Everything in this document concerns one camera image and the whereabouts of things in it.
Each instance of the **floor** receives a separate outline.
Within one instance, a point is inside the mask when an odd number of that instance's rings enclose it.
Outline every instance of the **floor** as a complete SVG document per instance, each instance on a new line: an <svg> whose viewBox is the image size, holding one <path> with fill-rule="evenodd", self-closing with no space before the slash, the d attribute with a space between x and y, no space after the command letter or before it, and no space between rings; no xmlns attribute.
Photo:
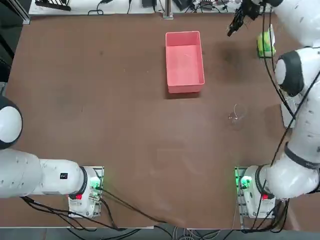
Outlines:
<svg viewBox="0 0 320 240"><path fill-rule="evenodd" d="M26 10L29 10L31 0L20 0L20 3ZM3 5L0 5L0 33L4 36L8 44L13 50L16 49L20 32L22 29L22 21L15 14L7 10ZM12 60L0 47L0 57L7 63L11 63ZM173 226L169 224L162 225L170 233L173 232ZM222 230L216 240L222 240L229 230ZM182 229L179 230L178 236L183 233ZM77 234L85 240L100 240L102 238L113 237L116 232L110 229L98 229L95 232L78 231ZM2 228L0 229L1 240L76 240L76 236L72 235L64 228ZM128 237L128 240L140 240L140 239L154 239L154 240L169 240L171 237L160 229L143 229L140 232ZM250 233L243 234L239 231L234 231L228 240L313 240L320 239L320 233L310 232L296 232L296 231L282 231L281 233L274 234L271 232L264 233Z"/></svg>
<svg viewBox="0 0 320 240"><path fill-rule="evenodd" d="M171 225L162 225L171 234L173 227ZM229 230L222 230L216 240L222 240ZM95 232L83 232L78 231L77 234L85 240L100 240L103 238L116 236L117 233L114 230L109 229L98 229ZM178 237L183 234L182 228L178 232ZM77 240L76 236L73 236L70 232L63 228L19 228L19 229L0 229L1 240ZM319 239L320 233L310 232L296 232L296 231L283 231L281 233L249 233L244 234L239 231L234 231L230 234L227 240L315 240ZM171 237L164 231L155 229L143 229L140 232L130 236L127 240L142 240L142 239L153 239L153 240L169 240Z"/></svg>

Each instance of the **small clear object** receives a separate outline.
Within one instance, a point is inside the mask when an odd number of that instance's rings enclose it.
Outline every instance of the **small clear object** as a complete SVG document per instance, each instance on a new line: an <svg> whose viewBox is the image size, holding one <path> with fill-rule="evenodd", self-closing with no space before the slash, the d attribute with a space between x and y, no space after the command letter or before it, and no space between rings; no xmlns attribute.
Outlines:
<svg viewBox="0 0 320 240"><path fill-rule="evenodd" d="M233 112L228 115L228 119L232 124L239 123L247 114L247 109L242 104L235 104L233 107Z"/></svg>

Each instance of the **pink bin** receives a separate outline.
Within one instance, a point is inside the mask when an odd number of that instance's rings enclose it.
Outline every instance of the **pink bin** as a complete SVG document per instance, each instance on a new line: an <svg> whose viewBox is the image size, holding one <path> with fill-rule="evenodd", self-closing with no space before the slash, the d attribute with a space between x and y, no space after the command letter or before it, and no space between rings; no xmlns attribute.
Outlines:
<svg viewBox="0 0 320 240"><path fill-rule="evenodd" d="M167 32L165 51L169 93L200 92L205 84L200 32Z"/></svg>

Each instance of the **white robot link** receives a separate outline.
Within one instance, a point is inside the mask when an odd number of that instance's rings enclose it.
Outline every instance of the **white robot link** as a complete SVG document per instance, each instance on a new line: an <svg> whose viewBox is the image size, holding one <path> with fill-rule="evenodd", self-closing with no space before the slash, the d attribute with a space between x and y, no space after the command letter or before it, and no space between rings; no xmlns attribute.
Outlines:
<svg viewBox="0 0 320 240"><path fill-rule="evenodd" d="M64 159L39 159L10 149L22 129L20 110L0 96L0 198L68 195L71 212L88 218L99 215L101 192L95 187L102 186L103 168L79 166Z"/></svg>
<svg viewBox="0 0 320 240"><path fill-rule="evenodd" d="M228 36L243 24L245 16L258 17L261 4L274 13L303 48L281 55L275 68L280 88L289 96L304 96L320 71L319 0L243 0L229 26ZM265 218L275 199L285 200L311 192L320 186L320 83L318 79L306 96L283 153L272 166L250 166L244 173L244 199L248 215Z"/></svg>

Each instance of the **brown table surface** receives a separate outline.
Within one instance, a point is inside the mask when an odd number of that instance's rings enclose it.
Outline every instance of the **brown table surface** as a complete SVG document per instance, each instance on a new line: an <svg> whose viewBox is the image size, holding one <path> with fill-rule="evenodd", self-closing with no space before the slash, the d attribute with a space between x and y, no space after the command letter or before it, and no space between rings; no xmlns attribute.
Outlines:
<svg viewBox="0 0 320 240"><path fill-rule="evenodd" d="M176 226L230 229L234 167L269 163L284 132L280 100L256 52L262 20L227 37L232 17L34 18L23 27L6 92L24 120L14 148L104 166L110 191ZM276 18L273 24L277 55L296 49ZM199 95L167 92L165 33L179 31L200 31L205 85ZM232 125L235 104L247 114ZM68 208L65 196L35 198ZM292 199L286 228L318 231L319 201L315 194ZM109 204L119 226L154 224ZM3 227L66 226L19 198L0 205ZM98 219L110 222L105 211ZM238 213L234 227L240 227Z"/></svg>

